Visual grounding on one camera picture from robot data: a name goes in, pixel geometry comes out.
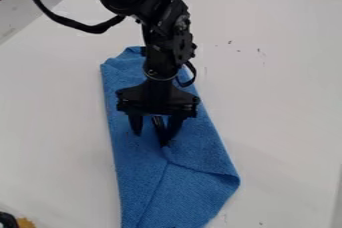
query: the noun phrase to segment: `folded towel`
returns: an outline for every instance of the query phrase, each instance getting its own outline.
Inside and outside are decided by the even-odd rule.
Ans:
[[[106,110],[119,183],[123,228],[198,228],[237,190],[239,176],[202,104],[169,147],[160,147],[151,117],[140,137],[116,110],[116,90],[141,84],[141,48],[128,48],[102,66]],[[180,71],[180,79],[188,79]],[[194,86],[186,89],[196,94]]]

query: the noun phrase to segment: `white table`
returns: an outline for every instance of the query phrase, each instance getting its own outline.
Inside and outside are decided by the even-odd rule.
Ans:
[[[341,0],[185,1],[196,85],[242,177],[208,227],[333,227]],[[112,16],[95,0],[55,10]],[[99,65],[142,43],[133,20],[94,36],[42,17],[0,47],[0,205],[51,228],[120,227]]]

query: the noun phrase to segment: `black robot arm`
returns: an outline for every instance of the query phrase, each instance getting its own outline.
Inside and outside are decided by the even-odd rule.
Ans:
[[[195,57],[196,45],[190,33],[190,14],[182,0],[100,0],[102,4],[117,14],[113,19],[95,26],[58,16],[48,10],[40,0],[34,0],[38,7],[52,20],[90,33],[103,33],[109,27],[132,16],[142,24],[146,47],[143,55],[146,61],[143,72],[146,81],[132,88],[117,92],[119,111],[129,116],[131,127],[139,135],[143,127],[142,117],[153,115],[152,121],[162,145],[178,132],[188,117],[196,117],[198,97],[174,86],[174,79],[180,87],[191,85],[196,78],[196,69],[190,63]],[[193,78],[180,82],[177,74],[182,66],[187,66]],[[160,115],[168,115],[164,126]]]

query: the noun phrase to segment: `blue microfiber cloth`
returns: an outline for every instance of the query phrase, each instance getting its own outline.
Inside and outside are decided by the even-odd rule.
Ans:
[[[127,48],[102,66],[106,110],[122,207],[123,228],[199,228],[237,190],[239,176],[203,105],[169,147],[161,148],[151,117],[141,137],[116,110],[115,91],[141,84],[141,48]],[[186,71],[180,79],[187,80]],[[194,86],[187,91],[196,94]]]

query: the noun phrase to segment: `black cable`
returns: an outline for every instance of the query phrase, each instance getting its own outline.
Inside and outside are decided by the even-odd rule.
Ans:
[[[80,22],[74,21],[72,19],[69,19],[63,16],[59,16],[53,13],[41,2],[41,0],[33,0],[33,1],[40,8],[40,10],[53,21],[59,24],[74,28],[74,29],[88,32],[88,33],[94,33],[94,34],[104,33],[110,27],[122,22],[125,19],[125,16],[115,16],[114,18],[106,22],[97,24],[97,25],[86,25],[86,24],[82,24]]]

